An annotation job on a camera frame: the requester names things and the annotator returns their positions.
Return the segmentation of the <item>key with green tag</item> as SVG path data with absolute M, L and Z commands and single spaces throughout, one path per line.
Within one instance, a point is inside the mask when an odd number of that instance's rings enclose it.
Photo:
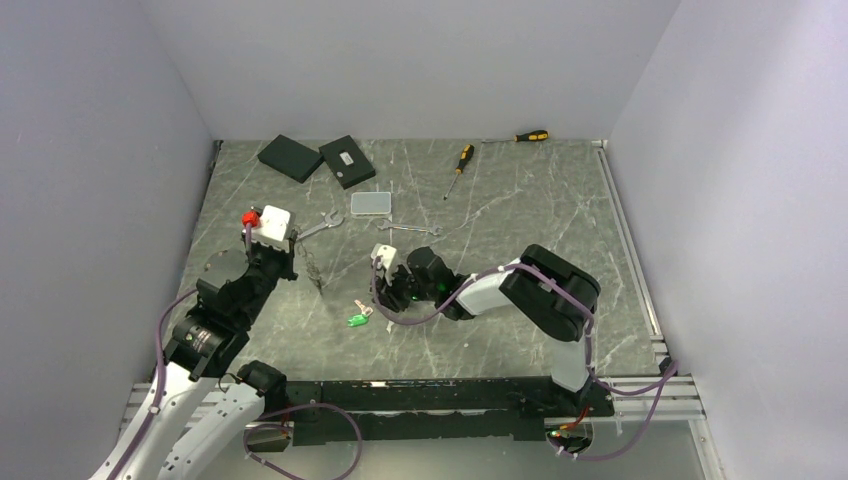
M 360 300 L 355 300 L 354 304 L 359 309 L 359 312 L 357 314 L 352 315 L 347 320 L 347 326 L 350 328 L 366 325 L 370 319 L 370 316 L 374 312 L 374 309 L 371 306 L 366 305 Z

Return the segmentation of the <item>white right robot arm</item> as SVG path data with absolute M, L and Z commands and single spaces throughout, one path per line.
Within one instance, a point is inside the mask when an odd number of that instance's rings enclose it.
M 472 274 L 451 270 L 431 248 L 398 257 L 376 245 L 370 254 L 374 306 L 391 322 L 418 325 L 406 310 L 429 302 L 433 316 L 467 321 L 506 307 L 519 311 L 550 340 L 551 401 L 574 415 L 589 407 L 592 393 L 592 329 L 601 286 L 590 274 L 546 248 L 532 244 L 503 265 Z

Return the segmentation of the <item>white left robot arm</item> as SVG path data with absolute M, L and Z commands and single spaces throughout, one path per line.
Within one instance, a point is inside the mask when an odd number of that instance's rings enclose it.
M 212 255 L 191 290 L 195 305 L 156 340 L 151 387 L 96 479 L 195 479 L 247 423 L 272 420 L 287 406 L 286 378 L 252 362 L 213 410 L 188 424 L 249 340 L 249 331 L 279 280 L 292 281 L 294 241 L 247 246 Z

